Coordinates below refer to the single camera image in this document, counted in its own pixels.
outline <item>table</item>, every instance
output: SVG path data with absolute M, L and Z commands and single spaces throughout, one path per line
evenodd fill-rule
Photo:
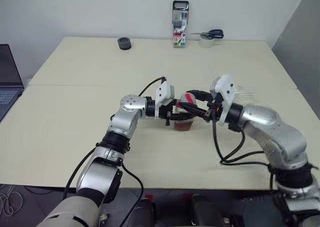
M 319 165 L 320 122 L 264 42 L 222 41 L 202 49 L 190 41 L 186 49 L 172 49 L 169 40 L 133 39 L 132 49 L 122 51 L 115 41 L 68 37 L 61 42 L 0 123 L 0 183 L 63 187 L 104 136 L 120 99 L 162 75 L 174 84 L 178 97 L 190 89 L 207 91 L 218 75 L 234 74 L 240 91 L 249 93 L 240 94 L 238 102 L 278 111 L 304 134 L 310 162 Z M 145 95 L 154 97 L 156 86 Z M 224 153 L 241 139 L 226 126 L 217 134 Z M 269 187 L 264 166 L 220 165 L 211 126 L 200 119 L 188 132 L 174 131 L 164 120 L 142 119 L 130 143 L 124 162 L 146 188 Z M 239 155 L 259 149 L 247 138 Z M 266 161 L 263 155 L 247 159 Z M 121 187 L 138 183 L 124 173 Z

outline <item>scissors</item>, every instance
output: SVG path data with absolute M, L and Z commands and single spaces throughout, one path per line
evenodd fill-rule
M 222 29 L 211 29 L 208 32 L 202 33 L 191 33 L 192 35 L 201 35 L 203 38 L 208 40 L 212 39 L 223 39 L 224 38 L 224 31 Z

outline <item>laptop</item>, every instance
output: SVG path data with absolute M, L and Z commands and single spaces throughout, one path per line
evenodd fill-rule
M 10 47 L 0 44 L 0 121 L 23 91 L 24 85 Z

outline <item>laptop keyboard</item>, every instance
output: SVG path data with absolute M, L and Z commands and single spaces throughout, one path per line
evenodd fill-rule
M 7 105 L 16 96 L 18 90 L 0 90 L 0 105 Z

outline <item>black cap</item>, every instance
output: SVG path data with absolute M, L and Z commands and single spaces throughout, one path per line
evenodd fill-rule
M 124 51 L 131 49 L 131 42 L 130 42 L 130 39 L 127 37 L 119 38 L 118 45 L 119 45 L 119 48 Z

